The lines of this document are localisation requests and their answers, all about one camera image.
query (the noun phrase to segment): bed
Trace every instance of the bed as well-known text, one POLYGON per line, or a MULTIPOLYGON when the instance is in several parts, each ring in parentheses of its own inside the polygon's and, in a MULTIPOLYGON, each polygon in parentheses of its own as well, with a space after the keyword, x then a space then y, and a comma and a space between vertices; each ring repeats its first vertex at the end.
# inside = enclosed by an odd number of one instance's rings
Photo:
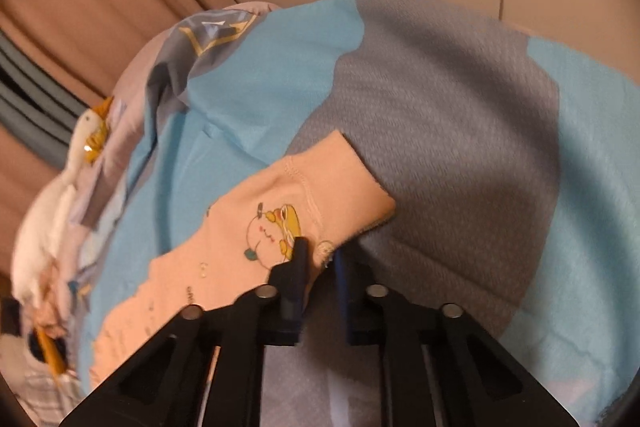
MULTIPOLYGON (((338 129, 396 200, 361 238, 381 280, 460 302, 581 425, 624 401, 640 365, 632 83, 438 0, 271 9, 184 20, 113 91, 59 259, 83 392, 105 320, 150 263, 233 187, 338 129)), ((372 353, 340 350, 330 286, 317 283, 300 349, 268 350, 265 425, 375 417, 372 353)))

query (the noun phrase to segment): yellow stripe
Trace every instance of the yellow stripe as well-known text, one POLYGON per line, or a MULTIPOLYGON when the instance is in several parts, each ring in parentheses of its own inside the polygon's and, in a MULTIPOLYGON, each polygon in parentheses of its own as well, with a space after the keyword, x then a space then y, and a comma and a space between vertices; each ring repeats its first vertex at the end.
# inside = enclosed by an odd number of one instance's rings
POLYGON ((81 297, 86 297, 86 295, 91 291, 91 285, 90 284, 86 284, 84 286, 82 286, 79 290, 78 290, 78 295, 81 297))
POLYGON ((214 39, 209 44, 207 44, 204 49, 202 49, 202 46, 198 42, 198 39, 196 38, 196 35, 194 35, 191 28, 178 28, 178 29, 182 33, 187 35, 188 39, 191 41, 193 50, 196 52, 196 55, 200 57, 200 55, 202 55, 204 52, 212 49, 215 46, 219 46, 220 44, 226 44, 227 42, 235 41, 246 31, 246 29, 249 26, 251 26, 251 24, 255 21, 256 18, 257 18, 257 15, 253 15, 247 22, 230 24, 232 28, 236 29, 236 32, 233 35, 228 35, 226 37, 220 37, 218 39, 214 39))

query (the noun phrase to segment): cartoon character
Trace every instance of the cartoon character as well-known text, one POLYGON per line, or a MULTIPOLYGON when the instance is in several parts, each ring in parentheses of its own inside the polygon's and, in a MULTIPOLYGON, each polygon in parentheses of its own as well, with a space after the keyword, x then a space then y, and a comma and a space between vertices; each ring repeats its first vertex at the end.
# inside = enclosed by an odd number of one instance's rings
POLYGON ((298 214, 292 204, 283 204, 275 210, 262 211, 262 203, 246 229, 249 248, 244 256, 271 269, 276 264, 291 260, 293 241, 302 235, 298 214))

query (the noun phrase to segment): white plush goose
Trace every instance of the white plush goose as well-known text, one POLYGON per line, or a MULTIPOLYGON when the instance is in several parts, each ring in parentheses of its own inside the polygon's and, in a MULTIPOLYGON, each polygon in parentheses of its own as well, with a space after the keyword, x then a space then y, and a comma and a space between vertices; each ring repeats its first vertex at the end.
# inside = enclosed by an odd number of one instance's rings
POLYGON ((76 123, 69 143, 66 165, 29 207, 14 244, 11 267, 12 293, 25 304, 31 297, 36 308, 42 303, 38 279, 51 257, 58 256, 66 221, 76 198, 76 180, 86 155, 88 138, 104 124, 111 99, 87 109, 76 123))

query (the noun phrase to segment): gray fabric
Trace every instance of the gray fabric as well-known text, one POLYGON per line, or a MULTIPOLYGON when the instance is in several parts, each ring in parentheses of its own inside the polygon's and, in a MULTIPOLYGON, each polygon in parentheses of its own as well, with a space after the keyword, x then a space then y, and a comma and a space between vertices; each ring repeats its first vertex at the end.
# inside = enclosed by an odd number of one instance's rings
MULTIPOLYGON (((358 0, 358 10, 362 44, 338 60, 331 94, 288 153, 340 129, 398 204, 361 239, 378 279, 423 305, 459 302, 499 335, 558 197, 558 88, 527 57, 526 36, 493 20, 439 0, 358 0)), ((267 350, 266 427, 379 424, 377 358, 335 344, 328 295, 312 296, 296 351, 267 350)))
MULTIPOLYGON (((185 19, 185 22, 188 22, 198 40, 201 42, 208 42, 213 35, 216 38, 223 38, 228 36, 228 33, 225 31, 227 27, 231 24, 241 23, 241 22, 249 22, 254 16, 251 13, 245 12, 244 10, 223 10, 215 11, 210 10, 208 12, 203 12, 201 14, 193 15, 188 19, 185 19), (210 26, 206 23, 209 22, 221 22, 221 26, 210 26)), ((197 76, 201 76, 209 71, 213 70, 221 66, 225 60, 227 60, 233 53, 236 51, 242 40, 248 35, 249 32, 253 31, 258 25, 263 22, 265 16, 257 16, 255 21, 246 28, 244 32, 244 36, 242 39, 237 39, 235 41, 231 41, 228 45, 225 46, 216 46, 215 52, 207 52, 202 54, 196 63, 193 64, 193 67, 188 72, 188 78, 196 78, 197 76)))

